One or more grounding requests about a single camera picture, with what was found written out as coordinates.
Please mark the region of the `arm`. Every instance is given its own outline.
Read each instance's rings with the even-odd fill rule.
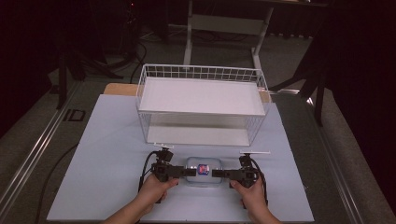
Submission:
[[[149,175],[136,197],[118,212],[108,217],[103,224],[136,223],[143,215],[151,211],[153,205],[160,198],[165,199],[166,191],[177,183],[178,179],[171,179],[162,183],[155,175]]]
[[[241,194],[243,204],[247,208],[247,214],[254,223],[281,223],[276,217],[274,217],[265,203],[264,190],[262,189],[262,179],[260,177],[256,183],[248,189],[243,187],[235,180],[230,180],[230,183],[233,188],[238,191],[239,194]]]

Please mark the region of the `white wire basket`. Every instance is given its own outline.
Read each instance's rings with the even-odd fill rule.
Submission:
[[[272,103],[262,70],[145,64],[136,108],[147,143],[248,147]]]

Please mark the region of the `white tabletop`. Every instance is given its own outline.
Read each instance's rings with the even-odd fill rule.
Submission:
[[[271,151],[253,155],[267,180],[269,208],[283,222],[313,221],[276,105],[251,147],[175,146],[173,165],[188,157],[221,159],[225,169],[239,169],[239,151]],[[146,144],[135,108],[135,97],[101,95],[49,211],[48,220],[103,220],[137,193],[147,155],[159,150]],[[168,191],[161,204],[142,222],[249,222],[239,195],[228,180],[218,188],[196,188],[184,179]]]

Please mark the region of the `white shelf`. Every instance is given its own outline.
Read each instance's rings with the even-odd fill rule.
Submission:
[[[147,77],[139,112],[265,116],[253,82]]]
[[[243,117],[151,115],[148,143],[248,147]]]

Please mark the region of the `table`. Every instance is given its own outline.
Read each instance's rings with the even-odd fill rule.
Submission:
[[[133,92],[134,86],[109,84],[99,97],[48,220],[103,220],[136,195],[144,160],[158,148],[144,142]],[[246,147],[175,146],[171,163],[181,165],[188,157],[205,156],[220,158],[226,169],[237,169],[240,149]],[[271,151],[271,155],[253,157],[265,172],[272,212],[284,222],[313,221],[276,105],[249,149]],[[154,208],[142,222],[249,221],[228,181],[218,188],[193,188],[181,179],[169,190],[167,200],[156,206],[161,209]]]
[[[251,56],[253,59],[254,68],[262,70],[262,64],[260,62],[259,53],[260,53],[260,49],[262,48],[262,42],[267,33],[267,29],[275,5],[289,4],[289,5],[301,5],[301,6],[309,6],[309,7],[326,7],[328,5],[328,4],[310,3],[310,1],[300,1],[300,0],[257,0],[257,2],[263,2],[269,6],[266,9],[266,11],[263,12],[263,14],[265,15],[263,20],[196,14],[193,13],[192,11],[193,0],[190,0],[188,20],[187,20],[187,43],[184,53],[183,64],[184,65],[191,64],[192,30],[205,30],[205,31],[242,34],[242,35],[256,35],[258,37],[258,43],[256,47],[251,48]]]

